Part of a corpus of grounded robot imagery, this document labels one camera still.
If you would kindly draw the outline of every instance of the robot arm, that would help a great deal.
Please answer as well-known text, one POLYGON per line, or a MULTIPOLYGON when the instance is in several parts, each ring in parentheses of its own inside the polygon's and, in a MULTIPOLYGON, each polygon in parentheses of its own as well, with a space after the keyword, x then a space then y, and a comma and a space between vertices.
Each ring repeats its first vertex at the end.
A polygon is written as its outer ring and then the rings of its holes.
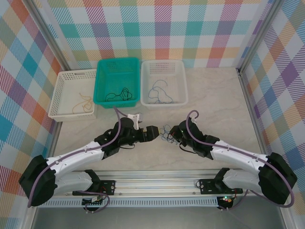
POLYGON ((92 170, 85 170, 77 175, 69 173, 81 166, 104 160, 118 153, 121 146, 133 145, 137 142, 149 142, 159 136, 159 130, 155 126, 148 126, 146 130, 138 127, 139 115, 123 117, 120 122, 120 130, 117 122, 113 129, 107 130, 104 134, 95 138, 94 141, 72 152, 47 159, 42 156, 33 158, 19 179, 19 183, 28 198, 37 177, 47 167, 51 167, 38 180, 31 205, 41 205, 55 194, 78 190, 100 192, 100 180, 92 170), (120 131, 118 137, 110 145, 100 148, 100 146, 112 141, 118 131, 120 131))
POLYGON ((186 120, 170 130, 170 134, 180 145, 191 147, 199 156, 207 157, 211 160, 224 161, 244 170, 235 171, 223 168, 219 172, 221 176, 216 176, 214 179, 215 186, 220 193, 222 189, 245 188, 262 192, 265 197, 274 203, 284 204, 286 202, 290 194, 287 185, 273 169, 262 162, 265 161, 273 165, 292 188, 297 178, 282 156, 276 153, 272 153, 269 156, 261 155, 245 150, 242 150, 244 154, 240 154, 236 152, 240 151, 240 149, 230 146, 217 137, 204 135, 198 129, 193 118, 188 118, 187 121, 193 137, 203 143, 207 143, 207 145, 198 143, 190 136, 186 128, 186 120))

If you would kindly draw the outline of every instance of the small white basket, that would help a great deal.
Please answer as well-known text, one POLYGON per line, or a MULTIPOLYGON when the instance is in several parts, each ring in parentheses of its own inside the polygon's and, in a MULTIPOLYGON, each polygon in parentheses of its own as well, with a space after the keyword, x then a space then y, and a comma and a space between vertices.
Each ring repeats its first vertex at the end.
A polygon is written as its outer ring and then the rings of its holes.
POLYGON ((97 106, 89 100, 93 100, 95 76, 96 69, 58 73, 49 117, 56 122, 95 119, 97 106))
POLYGON ((181 108, 188 103, 185 69, 179 60, 144 61, 141 103, 148 109, 181 108))

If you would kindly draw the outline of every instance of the basket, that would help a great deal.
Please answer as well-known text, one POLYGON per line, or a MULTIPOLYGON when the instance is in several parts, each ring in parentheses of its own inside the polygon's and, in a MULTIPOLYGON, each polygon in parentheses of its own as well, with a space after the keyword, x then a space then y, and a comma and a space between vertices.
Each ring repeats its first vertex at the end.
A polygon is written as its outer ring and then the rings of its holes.
POLYGON ((95 119, 97 106, 86 105, 93 98, 95 75, 95 69, 58 73, 49 117, 56 122, 95 119))
POLYGON ((148 109, 174 109, 186 105, 188 100, 182 61, 151 60, 142 63, 142 105, 148 109))
POLYGON ((137 58, 98 62, 93 101, 104 108, 132 107, 140 100, 140 64, 137 58))

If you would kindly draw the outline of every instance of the marble surface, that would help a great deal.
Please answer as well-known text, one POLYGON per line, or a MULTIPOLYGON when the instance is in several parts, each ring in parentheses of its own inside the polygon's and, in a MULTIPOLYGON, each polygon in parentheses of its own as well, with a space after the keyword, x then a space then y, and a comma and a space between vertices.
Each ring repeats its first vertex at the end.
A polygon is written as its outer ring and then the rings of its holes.
MULTIPOLYGON (((189 103, 179 110, 148 110, 140 102, 132 108, 121 108, 125 114, 143 113, 140 127, 165 124, 178 125, 196 109, 203 134, 217 136, 227 143, 260 153, 254 128, 245 103, 235 68, 186 69, 189 103)), ((62 124, 55 155, 62 155, 86 145, 105 130, 113 128, 117 117, 113 109, 98 106, 96 120, 62 124)), ((79 168, 102 170, 189 170, 235 168, 227 163, 212 161, 186 153, 175 144, 158 137, 152 142, 137 143, 135 149, 120 149, 119 153, 99 162, 79 168)))

